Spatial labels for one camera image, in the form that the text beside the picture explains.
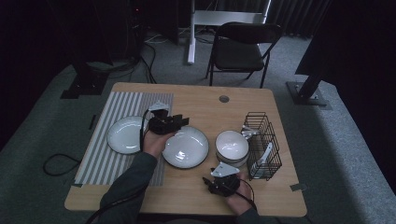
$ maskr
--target striped placemat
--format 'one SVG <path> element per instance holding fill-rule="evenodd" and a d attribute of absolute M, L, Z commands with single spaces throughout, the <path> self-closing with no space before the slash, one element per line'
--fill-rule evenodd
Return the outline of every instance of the striped placemat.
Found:
<path fill-rule="evenodd" d="M 120 119 L 128 116 L 143 116 L 149 106 L 157 101 L 170 105 L 169 115 L 172 114 L 173 93 L 124 91 L 110 93 L 84 160 L 79 167 L 75 184 L 111 185 L 129 168 L 134 155 L 120 154 L 112 150 L 107 144 L 107 131 Z M 148 113 L 146 119 L 151 117 L 152 114 Z M 151 186 L 163 184 L 164 164 L 163 157 L 160 157 L 150 181 Z"/>

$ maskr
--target metal basket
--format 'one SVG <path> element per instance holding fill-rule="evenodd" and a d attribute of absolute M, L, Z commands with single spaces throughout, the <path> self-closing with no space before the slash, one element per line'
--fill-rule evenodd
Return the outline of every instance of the metal basket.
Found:
<path fill-rule="evenodd" d="M 276 141 L 274 128 L 265 112 L 249 112 L 247 114 L 244 128 L 241 132 L 248 133 L 247 131 L 251 130 L 259 132 L 247 136 L 249 145 L 247 159 L 249 180 L 264 178 L 269 180 L 282 166 L 282 161 L 279 157 L 279 145 Z"/>

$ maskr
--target white bowl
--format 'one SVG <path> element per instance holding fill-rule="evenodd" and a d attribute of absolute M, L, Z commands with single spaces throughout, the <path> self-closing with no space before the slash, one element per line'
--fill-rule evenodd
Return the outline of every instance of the white bowl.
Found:
<path fill-rule="evenodd" d="M 140 151 L 140 127 L 142 117 L 131 116 L 118 120 L 107 133 L 107 143 L 115 151 L 131 154 Z M 145 119 L 144 130 L 148 121 Z"/>
<path fill-rule="evenodd" d="M 219 159 L 229 164 L 239 165 L 248 156 L 248 140 L 236 131 L 220 133 L 216 138 L 216 148 Z"/>
<path fill-rule="evenodd" d="M 209 152 L 206 136 L 191 126 L 183 126 L 168 139 L 163 157 L 171 165 L 186 169 L 203 162 Z"/>

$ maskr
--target table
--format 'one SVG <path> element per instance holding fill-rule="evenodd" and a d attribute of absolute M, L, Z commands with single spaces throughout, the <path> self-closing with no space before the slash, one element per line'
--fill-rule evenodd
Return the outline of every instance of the table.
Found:
<path fill-rule="evenodd" d="M 216 158 L 216 136 L 225 130 L 239 132 L 246 114 L 259 111 L 266 112 L 273 124 L 283 163 L 269 181 L 249 181 L 254 188 L 259 214 L 280 217 L 303 217 L 306 214 L 302 192 L 292 191 L 290 188 L 298 184 L 299 180 L 275 98 L 270 90 L 116 83 L 112 91 L 173 93 L 173 114 L 182 114 L 183 118 L 190 118 L 190 126 L 201 130 L 209 141 L 209 154 L 199 166 L 181 170 L 165 164 L 163 185 L 148 187 L 141 213 L 231 215 L 232 211 L 223 199 L 219 195 L 209 193 L 202 177 L 212 180 L 210 168 L 219 165 Z M 228 103 L 219 100 L 220 96 L 224 95 L 229 97 Z M 84 185 L 81 188 L 72 186 L 64 205 L 74 211 L 97 210 L 102 196 L 108 189 L 109 185 Z"/>
<path fill-rule="evenodd" d="M 221 26 L 229 21 L 241 21 L 249 23 L 265 23 L 271 1 L 268 1 L 262 13 L 233 12 L 233 11 L 206 11 L 195 10 L 195 0 L 191 0 L 191 36 L 188 63 L 195 61 L 195 25 Z"/>

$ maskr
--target gray carpet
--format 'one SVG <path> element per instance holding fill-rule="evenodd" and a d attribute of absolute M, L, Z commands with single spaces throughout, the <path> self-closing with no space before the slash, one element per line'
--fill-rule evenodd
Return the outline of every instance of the gray carpet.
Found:
<path fill-rule="evenodd" d="M 210 39 L 210 35 L 199 35 Z M 188 41 L 175 45 L 153 39 L 156 49 L 152 74 L 158 83 L 208 85 L 204 79 L 211 45 L 197 42 L 195 64 L 188 65 Z M 395 223 L 396 197 L 378 169 L 368 147 L 348 114 L 336 88 L 320 83 L 319 90 L 332 109 L 295 105 L 287 81 L 305 81 L 295 76 L 309 40 L 284 36 L 273 50 L 264 88 L 274 92 L 291 155 L 304 191 L 307 216 L 314 223 Z M 149 63 L 151 48 L 142 56 Z M 0 154 L 0 223 L 84 223 L 91 212 L 71 212 L 64 200 L 77 169 L 54 177 L 42 171 L 43 162 L 55 153 L 81 159 L 91 139 L 92 116 L 99 118 L 112 85 L 119 81 L 147 82 L 145 66 L 112 73 L 102 95 L 82 95 L 61 100 L 76 73 L 66 67 L 52 80 L 30 115 Z M 261 74 L 249 80 L 237 74 L 215 75 L 215 86 L 258 88 Z M 56 160 L 56 172 L 73 165 Z M 264 217 L 276 223 L 273 217 Z M 280 217 L 282 223 L 309 223 L 303 217 Z"/>

